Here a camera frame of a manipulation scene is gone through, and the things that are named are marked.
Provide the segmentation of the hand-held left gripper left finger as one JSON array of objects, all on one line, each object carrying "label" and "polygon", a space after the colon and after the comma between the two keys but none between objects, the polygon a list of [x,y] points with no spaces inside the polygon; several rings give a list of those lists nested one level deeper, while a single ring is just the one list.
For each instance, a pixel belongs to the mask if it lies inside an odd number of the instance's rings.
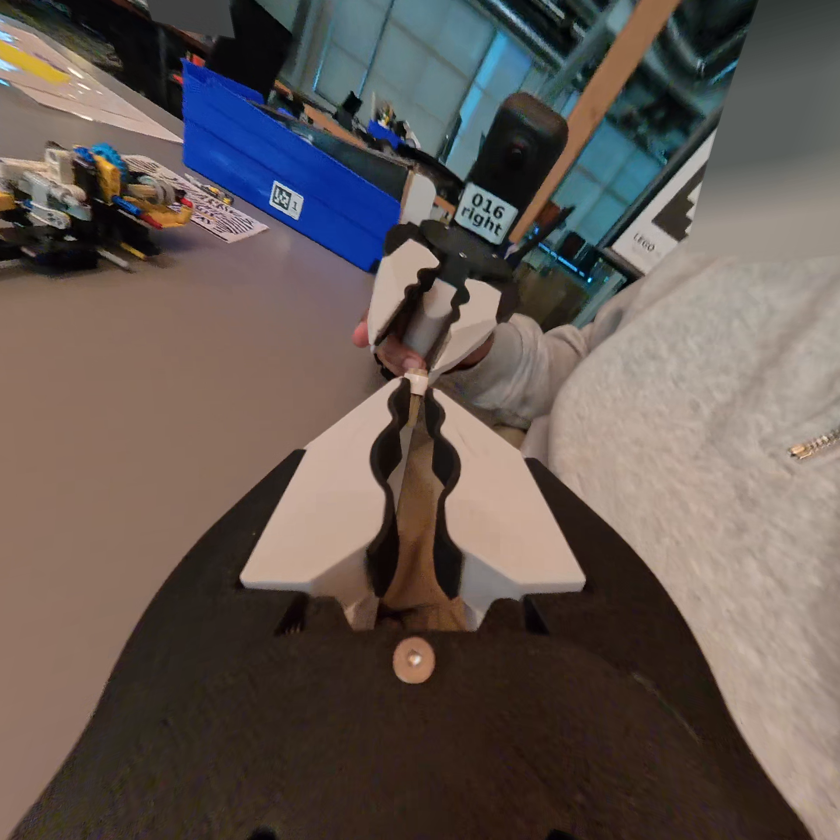
[{"label": "hand-held left gripper left finger", "polygon": [[331,597],[374,627],[396,571],[396,509],[411,441],[411,386],[392,380],[312,440],[245,567],[251,590]]}]

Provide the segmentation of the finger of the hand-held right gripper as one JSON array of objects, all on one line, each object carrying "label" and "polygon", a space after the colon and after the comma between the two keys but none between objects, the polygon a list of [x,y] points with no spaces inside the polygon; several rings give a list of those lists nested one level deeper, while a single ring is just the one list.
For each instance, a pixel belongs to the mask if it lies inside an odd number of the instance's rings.
[{"label": "finger of the hand-held right gripper", "polygon": [[427,354],[427,378],[433,385],[487,341],[498,322],[501,289],[466,279],[456,289],[449,314]]},{"label": "finger of the hand-held right gripper", "polygon": [[411,349],[431,349],[440,333],[440,320],[425,311],[421,301],[431,286],[423,286],[419,273],[432,270],[434,283],[440,258],[434,252],[409,238],[390,255],[384,255],[374,278],[371,302],[367,313],[368,344],[382,343],[392,330],[400,311],[408,313],[403,341]]}]

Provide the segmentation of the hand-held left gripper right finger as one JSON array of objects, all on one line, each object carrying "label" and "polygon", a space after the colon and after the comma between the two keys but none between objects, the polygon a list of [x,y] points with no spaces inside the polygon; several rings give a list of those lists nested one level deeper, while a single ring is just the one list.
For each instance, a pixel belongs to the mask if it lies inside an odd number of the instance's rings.
[{"label": "hand-held left gripper right finger", "polygon": [[442,486],[434,572],[465,629],[499,600],[581,592],[585,574],[520,452],[438,389],[424,404]]}]

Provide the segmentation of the tan lego axle white connectors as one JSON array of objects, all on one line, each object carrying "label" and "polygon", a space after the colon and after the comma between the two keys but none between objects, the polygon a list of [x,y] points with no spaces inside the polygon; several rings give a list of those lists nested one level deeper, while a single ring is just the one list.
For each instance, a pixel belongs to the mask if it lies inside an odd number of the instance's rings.
[{"label": "tan lego axle white connectors", "polygon": [[406,425],[410,428],[414,428],[417,425],[420,407],[424,403],[428,387],[428,374],[424,369],[411,368],[404,373],[403,378],[406,379],[410,387],[410,399]]}]

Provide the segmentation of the person's right forearm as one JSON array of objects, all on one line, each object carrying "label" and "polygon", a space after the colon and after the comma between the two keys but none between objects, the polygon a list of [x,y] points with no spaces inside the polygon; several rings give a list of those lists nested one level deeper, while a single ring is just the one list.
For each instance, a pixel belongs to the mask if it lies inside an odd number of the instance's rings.
[{"label": "person's right forearm", "polygon": [[495,425],[526,430],[549,414],[562,386],[592,351],[594,324],[548,332],[529,317],[500,323],[478,361],[443,374],[438,386]]}]

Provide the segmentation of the partly built lego model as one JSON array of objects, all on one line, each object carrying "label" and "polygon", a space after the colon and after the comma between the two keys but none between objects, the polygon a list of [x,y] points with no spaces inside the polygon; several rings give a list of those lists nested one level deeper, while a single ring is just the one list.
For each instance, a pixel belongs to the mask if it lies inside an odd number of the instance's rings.
[{"label": "partly built lego model", "polygon": [[107,143],[68,149],[50,141],[43,158],[1,161],[2,267],[48,276],[131,272],[161,253],[153,231],[182,228],[193,202],[169,178],[145,173]]}]

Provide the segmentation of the person's right hand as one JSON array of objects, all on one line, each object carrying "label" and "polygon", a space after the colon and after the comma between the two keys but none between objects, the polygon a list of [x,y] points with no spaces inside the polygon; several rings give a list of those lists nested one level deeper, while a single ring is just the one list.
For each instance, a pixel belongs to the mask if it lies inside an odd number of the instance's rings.
[{"label": "person's right hand", "polygon": [[353,331],[352,342],[355,347],[370,351],[381,370],[388,371],[387,376],[402,377],[410,371],[427,369],[425,360],[393,335],[374,345],[366,318],[363,318]]}]

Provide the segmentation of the white rounded board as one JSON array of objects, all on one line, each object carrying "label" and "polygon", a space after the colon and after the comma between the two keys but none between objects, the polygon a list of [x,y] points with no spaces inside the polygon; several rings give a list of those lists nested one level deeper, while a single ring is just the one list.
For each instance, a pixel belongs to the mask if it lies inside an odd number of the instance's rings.
[{"label": "white rounded board", "polygon": [[399,224],[420,225],[430,218],[436,197],[435,183],[427,175],[409,170],[401,199]]}]

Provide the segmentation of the small blue bin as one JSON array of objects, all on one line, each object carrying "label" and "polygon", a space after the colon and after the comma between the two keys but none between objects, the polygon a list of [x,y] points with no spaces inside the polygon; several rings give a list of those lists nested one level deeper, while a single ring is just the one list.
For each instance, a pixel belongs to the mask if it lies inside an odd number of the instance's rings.
[{"label": "small blue bin", "polygon": [[404,121],[383,125],[371,119],[366,125],[366,132],[378,141],[390,144],[396,150],[401,144],[420,150],[421,144],[414,132]]}]

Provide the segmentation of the black flat case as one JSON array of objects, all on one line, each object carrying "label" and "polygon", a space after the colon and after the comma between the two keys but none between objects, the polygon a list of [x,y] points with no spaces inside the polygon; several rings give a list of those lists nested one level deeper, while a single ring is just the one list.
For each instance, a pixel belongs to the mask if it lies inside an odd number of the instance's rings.
[{"label": "black flat case", "polygon": [[256,106],[259,111],[291,131],[299,139],[341,163],[385,194],[398,201],[403,199],[408,176],[413,171],[409,164],[399,161],[394,155],[372,150],[367,146],[360,148],[325,130],[314,128],[299,119],[269,108],[265,104],[258,104],[252,100],[249,104]]}]

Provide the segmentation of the framed white poster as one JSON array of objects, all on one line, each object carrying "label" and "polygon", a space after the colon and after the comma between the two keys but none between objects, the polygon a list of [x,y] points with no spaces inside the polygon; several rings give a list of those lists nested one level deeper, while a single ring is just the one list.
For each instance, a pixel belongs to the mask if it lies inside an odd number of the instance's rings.
[{"label": "framed white poster", "polygon": [[646,275],[688,237],[716,133],[697,135],[618,225],[603,254],[626,275]]}]

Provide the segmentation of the zebra striped sticker sheet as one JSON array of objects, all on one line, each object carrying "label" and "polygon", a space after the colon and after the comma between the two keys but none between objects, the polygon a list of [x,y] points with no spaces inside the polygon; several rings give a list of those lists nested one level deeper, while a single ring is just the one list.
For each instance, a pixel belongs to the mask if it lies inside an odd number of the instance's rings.
[{"label": "zebra striped sticker sheet", "polygon": [[243,241],[269,229],[268,225],[205,193],[202,185],[208,183],[193,175],[178,175],[146,155],[129,154],[124,160],[130,172],[168,182],[183,191],[186,201],[192,204],[191,222],[227,244]]}]

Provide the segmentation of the black high-back office chair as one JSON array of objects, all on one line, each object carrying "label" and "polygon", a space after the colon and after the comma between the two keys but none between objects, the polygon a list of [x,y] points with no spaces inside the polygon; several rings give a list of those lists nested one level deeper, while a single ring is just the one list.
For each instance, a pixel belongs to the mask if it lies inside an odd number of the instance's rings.
[{"label": "black high-back office chair", "polygon": [[293,37],[256,1],[233,1],[233,37],[217,37],[205,67],[255,92],[266,103],[291,52]]}]

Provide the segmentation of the laminated paper sheet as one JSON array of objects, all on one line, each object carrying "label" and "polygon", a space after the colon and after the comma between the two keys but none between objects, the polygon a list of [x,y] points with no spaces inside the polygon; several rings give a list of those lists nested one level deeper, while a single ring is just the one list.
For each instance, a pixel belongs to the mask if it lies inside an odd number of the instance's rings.
[{"label": "laminated paper sheet", "polygon": [[146,100],[54,39],[2,16],[1,40],[70,75],[70,82],[59,86],[1,71],[2,89],[15,90],[40,106],[90,123],[182,145],[183,129],[173,117],[155,106],[146,111]]}]

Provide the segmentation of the yellow paper note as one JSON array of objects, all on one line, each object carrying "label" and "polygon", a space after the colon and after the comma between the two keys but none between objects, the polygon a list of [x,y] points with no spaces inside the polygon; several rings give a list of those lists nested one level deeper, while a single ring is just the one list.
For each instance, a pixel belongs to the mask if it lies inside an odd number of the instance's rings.
[{"label": "yellow paper note", "polygon": [[70,75],[65,71],[5,40],[1,40],[1,71],[19,77],[29,76],[50,85],[62,86],[70,82]]}]

